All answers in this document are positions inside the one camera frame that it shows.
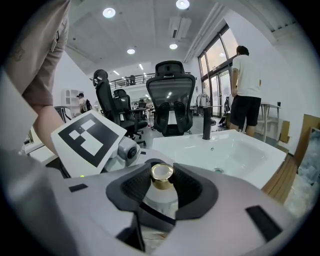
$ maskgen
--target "window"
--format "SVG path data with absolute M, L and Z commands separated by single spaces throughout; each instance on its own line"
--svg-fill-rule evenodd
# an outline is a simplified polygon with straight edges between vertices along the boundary
M 210 95 L 210 86 L 209 86 L 209 79 L 203 81 L 203 92 L 206 92 L 206 95 Z
M 220 38 L 210 47 L 206 52 L 206 57 L 208 59 L 209 69 L 213 70 L 221 63 L 227 60 L 224 47 Z
M 206 62 L 206 56 L 202 56 L 200 58 L 200 61 L 201 61 L 201 67 L 202 67 L 202 76 L 204 76 L 205 74 L 208 73 L 207 71 L 207 62 Z
M 210 95 L 212 114 L 221 118 L 223 104 L 231 93 L 230 73 L 238 43 L 226 25 L 199 55 L 202 92 Z
M 235 39 L 234 34 L 231 29 L 228 29 L 223 35 L 222 40 L 225 46 L 225 49 L 228 53 L 229 58 L 232 58 L 237 54 L 238 43 Z

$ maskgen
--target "white cabinet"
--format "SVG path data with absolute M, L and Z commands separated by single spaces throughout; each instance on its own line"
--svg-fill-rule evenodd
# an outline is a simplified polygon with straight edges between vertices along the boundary
M 70 109 L 71 108 L 78 108 L 78 101 L 79 99 L 77 96 L 80 93 L 84 93 L 83 91 L 80 90 L 75 90 L 75 89 L 64 89 L 61 92 L 61 105 L 62 106 L 67 106 Z

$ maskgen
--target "sink drain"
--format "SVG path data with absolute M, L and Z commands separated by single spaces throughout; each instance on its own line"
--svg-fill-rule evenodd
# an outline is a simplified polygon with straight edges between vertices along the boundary
M 214 168 L 213 171 L 215 173 L 219 173 L 219 174 L 223 174 L 224 173 L 224 170 L 222 170 L 221 168 Z

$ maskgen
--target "black faucet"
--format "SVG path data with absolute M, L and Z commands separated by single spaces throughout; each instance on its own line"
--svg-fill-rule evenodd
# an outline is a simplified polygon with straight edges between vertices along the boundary
M 205 106 L 203 108 L 203 137 L 204 140 L 210 140 L 211 126 L 216 125 L 216 121 L 212 119 L 212 106 Z

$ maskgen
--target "white sink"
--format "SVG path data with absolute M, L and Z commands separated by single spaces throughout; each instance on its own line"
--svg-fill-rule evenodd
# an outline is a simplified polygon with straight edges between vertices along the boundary
M 226 175 L 250 182 L 261 189 L 285 160 L 286 154 L 258 139 L 236 130 L 212 132 L 210 140 L 202 134 L 154 138 L 152 149 L 176 163 L 210 171 L 221 169 Z

